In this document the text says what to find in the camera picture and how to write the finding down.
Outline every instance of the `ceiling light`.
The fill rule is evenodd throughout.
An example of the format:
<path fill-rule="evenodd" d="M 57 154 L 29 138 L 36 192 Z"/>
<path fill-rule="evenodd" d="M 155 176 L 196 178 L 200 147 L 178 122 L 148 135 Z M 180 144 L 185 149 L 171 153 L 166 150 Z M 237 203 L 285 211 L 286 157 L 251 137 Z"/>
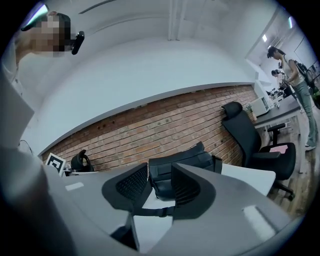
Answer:
<path fill-rule="evenodd" d="M 288 21 L 289 21 L 290 29 L 292 29 L 292 27 L 293 27 L 293 22 L 292 22 L 292 17 L 291 17 L 291 16 L 288 18 Z"/>

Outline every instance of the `white desk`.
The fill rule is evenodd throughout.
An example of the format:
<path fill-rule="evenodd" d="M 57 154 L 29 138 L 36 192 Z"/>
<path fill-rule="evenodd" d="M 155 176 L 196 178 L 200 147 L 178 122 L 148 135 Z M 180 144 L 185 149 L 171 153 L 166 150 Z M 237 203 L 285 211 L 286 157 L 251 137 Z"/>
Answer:
<path fill-rule="evenodd" d="M 225 163 L 222 164 L 221 174 L 246 182 L 265 196 L 276 179 L 274 171 L 249 169 Z"/>
<path fill-rule="evenodd" d="M 285 99 L 281 100 L 279 102 L 280 108 L 274 107 L 269 110 L 268 113 L 263 114 L 261 116 L 257 117 L 257 120 L 253 122 L 254 127 L 261 128 L 270 126 L 279 122 L 282 122 L 283 120 L 297 117 L 298 123 L 299 123 L 299 130 L 300 130 L 300 169 L 299 173 L 302 174 L 304 172 L 304 166 L 305 166 L 305 144 L 307 141 L 307 135 L 305 134 L 303 130 L 303 117 L 300 113 L 300 105 L 295 100 L 295 98 L 290 95 L 286 97 Z"/>
<path fill-rule="evenodd" d="M 244 181 L 265 196 L 276 178 L 274 171 L 249 169 L 224 163 L 222 164 L 221 174 Z M 152 189 L 143 208 L 160 209 L 171 206 L 175 206 L 175 201 L 161 201 L 156 197 L 155 190 Z M 170 229 L 173 221 L 171 216 L 163 218 L 134 216 L 133 219 L 141 253 L 147 253 Z"/>

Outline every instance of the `sneaker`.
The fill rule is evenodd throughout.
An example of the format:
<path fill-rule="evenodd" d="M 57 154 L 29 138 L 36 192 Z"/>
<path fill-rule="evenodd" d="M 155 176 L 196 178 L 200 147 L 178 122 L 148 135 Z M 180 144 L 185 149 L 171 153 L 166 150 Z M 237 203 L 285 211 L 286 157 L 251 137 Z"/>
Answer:
<path fill-rule="evenodd" d="M 314 150 L 315 148 L 316 148 L 316 146 L 305 145 L 305 151 Z"/>

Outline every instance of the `woman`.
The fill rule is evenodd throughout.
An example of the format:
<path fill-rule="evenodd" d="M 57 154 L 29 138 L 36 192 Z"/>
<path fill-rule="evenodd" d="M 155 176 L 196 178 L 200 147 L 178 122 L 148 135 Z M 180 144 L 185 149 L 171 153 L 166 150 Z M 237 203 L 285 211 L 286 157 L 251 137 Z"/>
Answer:
<path fill-rule="evenodd" d="M 305 145 L 305 150 L 310 151 L 315 149 L 318 137 L 318 128 L 316 120 L 314 118 L 314 114 L 312 112 L 310 93 L 305 78 L 298 71 L 294 59 L 285 54 L 282 50 L 271 46 L 268 49 L 267 57 L 281 61 L 282 69 L 284 73 L 288 76 L 286 82 L 288 84 L 291 83 L 296 93 L 296 97 L 300 101 L 309 120 L 309 135 L 308 141 Z"/>
<path fill-rule="evenodd" d="M 283 87 L 282 83 L 288 79 L 287 75 L 285 73 L 280 72 L 279 70 L 272 70 L 271 75 L 276 78 L 279 87 Z"/>

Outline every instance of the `pink paper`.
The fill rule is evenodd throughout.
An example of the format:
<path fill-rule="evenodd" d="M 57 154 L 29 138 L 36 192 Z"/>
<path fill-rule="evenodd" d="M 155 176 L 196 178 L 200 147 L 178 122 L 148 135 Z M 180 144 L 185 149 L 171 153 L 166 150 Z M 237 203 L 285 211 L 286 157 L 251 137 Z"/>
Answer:
<path fill-rule="evenodd" d="M 288 146 L 287 145 L 282 145 L 282 146 L 275 146 L 270 148 L 270 152 L 280 152 L 281 154 L 286 153 Z"/>

